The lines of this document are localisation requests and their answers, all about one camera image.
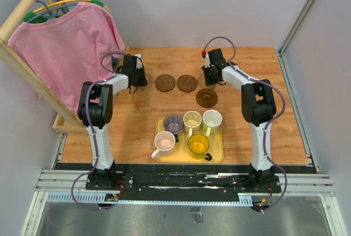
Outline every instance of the wooden clothes rack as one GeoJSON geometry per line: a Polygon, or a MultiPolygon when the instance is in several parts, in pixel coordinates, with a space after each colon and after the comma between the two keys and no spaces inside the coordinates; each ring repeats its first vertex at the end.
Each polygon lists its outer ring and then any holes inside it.
{"type": "Polygon", "coordinates": [[[21,0],[6,21],[0,27],[0,57],[7,63],[31,88],[46,100],[58,113],[53,128],[61,133],[86,133],[82,122],[74,115],[47,85],[32,71],[23,59],[7,44],[10,36],[21,24],[23,18],[36,0],[21,0]]]}

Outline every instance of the pink t-shirt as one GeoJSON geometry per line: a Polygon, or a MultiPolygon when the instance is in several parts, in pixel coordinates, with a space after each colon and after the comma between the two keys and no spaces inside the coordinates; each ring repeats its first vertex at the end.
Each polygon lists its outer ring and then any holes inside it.
{"type": "MultiPolygon", "coordinates": [[[[75,113],[83,83],[111,76],[100,65],[103,55],[124,52],[111,14],[87,2],[79,2],[67,14],[49,22],[22,23],[9,45],[75,113]]],[[[104,64],[112,69],[111,57],[106,57],[104,64]]]]}

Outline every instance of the wooden table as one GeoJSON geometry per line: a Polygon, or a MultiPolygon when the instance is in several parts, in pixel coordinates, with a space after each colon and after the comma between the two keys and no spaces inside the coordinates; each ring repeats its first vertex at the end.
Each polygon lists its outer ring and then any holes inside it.
{"type": "MultiPolygon", "coordinates": [[[[204,64],[201,48],[132,48],[131,53],[141,53],[146,73],[153,80],[161,74],[170,74],[178,79],[183,74],[198,78],[204,64]]],[[[222,48],[225,58],[233,53],[231,48],[222,48]]],[[[287,100],[286,111],[271,129],[271,153],[278,164],[307,164],[307,157],[291,108],[274,48],[238,48],[234,62],[253,77],[268,78],[287,100]]],[[[155,85],[138,89],[134,94],[120,92],[114,106],[110,123],[111,152],[116,162],[156,163],[150,155],[154,151],[156,120],[168,114],[181,117],[196,110],[203,114],[207,109],[196,100],[197,89],[191,93],[175,87],[170,92],[159,92],[155,85]]],[[[232,85],[214,89],[218,95],[217,109],[223,115],[224,160],[222,164],[247,164],[251,161],[251,133],[241,114],[241,93],[232,85]]],[[[274,94],[277,113],[282,102],[274,94]]],[[[69,134],[61,162],[91,162],[92,149],[87,135],[69,134]]]]}

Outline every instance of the purple mug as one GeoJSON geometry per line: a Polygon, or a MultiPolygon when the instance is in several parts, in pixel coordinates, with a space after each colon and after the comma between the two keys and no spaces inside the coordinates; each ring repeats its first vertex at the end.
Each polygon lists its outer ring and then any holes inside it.
{"type": "Polygon", "coordinates": [[[174,134],[176,141],[179,141],[178,137],[183,132],[183,119],[177,114],[170,114],[163,121],[163,127],[174,134]]]}

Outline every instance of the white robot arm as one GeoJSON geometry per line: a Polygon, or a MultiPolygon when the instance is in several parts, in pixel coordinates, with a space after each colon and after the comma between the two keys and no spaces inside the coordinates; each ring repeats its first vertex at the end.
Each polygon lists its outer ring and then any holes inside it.
{"type": "MultiPolygon", "coordinates": [[[[237,65],[234,66],[235,70],[228,66],[222,70],[222,78],[223,81],[233,85],[236,89],[241,91],[241,86],[246,84],[254,84],[253,81],[247,79],[253,78],[250,75],[244,73],[239,69],[237,65]]],[[[258,170],[267,170],[270,169],[272,163],[267,159],[264,155],[263,151],[263,131],[268,122],[262,122],[259,126],[254,125],[253,123],[249,123],[251,130],[251,138],[252,138],[252,158],[251,165],[254,169],[258,170]]],[[[270,128],[271,125],[268,126],[266,130],[266,151],[267,155],[270,157],[270,128]]]]}
{"type": "Polygon", "coordinates": [[[207,85],[221,81],[233,85],[241,92],[241,109],[245,120],[250,125],[252,138],[251,166],[258,173],[269,172],[272,163],[267,159],[270,157],[270,129],[266,130],[265,148],[263,149],[264,128],[276,113],[276,107],[272,90],[269,87],[257,83],[259,79],[246,74],[233,63],[230,66],[223,58],[221,49],[212,50],[203,55],[205,65],[202,67],[207,85]],[[256,101],[256,95],[263,99],[256,101]]]}
{"type": "Polygon", "coordinates": [[[94,185],[92,189],[110,187],[116,182],[115,161],[110,150],[109,123],[112,119],[113,95],[131,86],[146,86],[148,82],[141,62],[141,54],[124,56],[120,72],[102,83],[97,83],[88,93],[92,82],[85,82],[82,87],[78,117],[83,121],[89,133],[93,149],[94,171],[88,179],[94,185]],[[90,126],[86,114],[86,100],[88,97],[90,126]]]}

